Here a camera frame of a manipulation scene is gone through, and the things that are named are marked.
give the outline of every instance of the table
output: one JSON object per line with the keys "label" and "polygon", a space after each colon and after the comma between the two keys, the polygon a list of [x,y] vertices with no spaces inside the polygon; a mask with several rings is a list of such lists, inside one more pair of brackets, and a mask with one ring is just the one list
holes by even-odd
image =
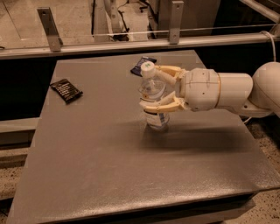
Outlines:
{"label": "table", "polygon": [[[194,51],[146,53],[160,65],[204,67]],[[11,223],[207,223],[248,210],[280,176],[238,115],[170,114],[147,127],[138,105],[143,55],[59,61],[84,95],[66,105],[49,90],[9,214]]]}

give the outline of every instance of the clear plastic bottle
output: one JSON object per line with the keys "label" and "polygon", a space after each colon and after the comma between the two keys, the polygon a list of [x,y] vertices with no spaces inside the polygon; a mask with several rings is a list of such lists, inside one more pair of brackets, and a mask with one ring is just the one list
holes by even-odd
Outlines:
{"label": "clear plastic bottle", "polygon": [[[143,81],[139,92],[144,102],[158,102],[165,95],[166,84],[156,76],[156,68],[152,62],[145,62],[141,65]],[[169,122],[168,113],[153,114],[144,111],[149,126],[156,131],[167,130]]]}

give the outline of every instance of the concrete floor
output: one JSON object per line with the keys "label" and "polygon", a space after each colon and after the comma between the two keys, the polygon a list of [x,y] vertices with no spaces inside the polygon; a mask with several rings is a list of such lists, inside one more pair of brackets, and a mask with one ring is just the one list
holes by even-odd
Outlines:
{"label": "concrete floor", "polygon": [[[125,2],[119,0],[117,4],[122,5]],[[137,1],[131,2],[120,8],[124,11],[124,19],[130,28],[129,40],[147,40],[146,34],[132,34],[132,32],[146,31],[148,23],[146,12],[141,13],[139,10],[140,4]],[[40,6],[51,6],[59,34],[65,45],[95,42],[90,34],[88,0],[3,0],[0,2],[0,46],[6,48],[47,46],[46,36],[36,12],[36,8]],[[268,160],[280,172],[278,140],[264,126],[262,119],[253,120],[248,125],[248,129]],[[5,223],[5,214],[9,212],[8,206],[1,206],[3,200],[13,197],[23,168],[23,162],[14,163],[12,158],[13,156],[23,158],[27,153],[28,149],[0,150],[2,159],[0,162],[10,161],[14,164],[0,167],[0,223]],[[256,203],[254,208],[238,219],[227,220],[224,223],[280,223],[280,191],[261,192],[254,197],[254,202]]]}

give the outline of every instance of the small package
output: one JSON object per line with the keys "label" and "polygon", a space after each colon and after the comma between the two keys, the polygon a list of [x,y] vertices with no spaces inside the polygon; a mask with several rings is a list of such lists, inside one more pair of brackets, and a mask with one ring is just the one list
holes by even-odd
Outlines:
{"label": "small package", "polygon": [[149,58],[149,57],[144,57],[144,56],[143,56],[143,57],[138,61],[137,65],[135,65],[135,67],[133,67],[133,68],[130,70],[131,73],[142,77],[142,75],[141,75],[141,65],[142,65],[144,62],[146,62],[146,61],[151,61],[151,62],[153,62],[153,63],[156,63],[156,62],[157,62],[156,59]]}
{"label": "small package", "polygon": [[67,79],[54,82],[50,86],[67,104],[78,99],[83,94]]}

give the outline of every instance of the bottle cap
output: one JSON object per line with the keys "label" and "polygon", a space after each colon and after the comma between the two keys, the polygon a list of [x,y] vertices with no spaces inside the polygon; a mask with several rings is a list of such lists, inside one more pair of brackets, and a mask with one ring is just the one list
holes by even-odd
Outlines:
{"label": "bottle cap", "polygon": [[143,78],[149,79],[155,76],[155,74],[156,69],[154,63],[146,61],[141,65],[141,75],[143,76]]}

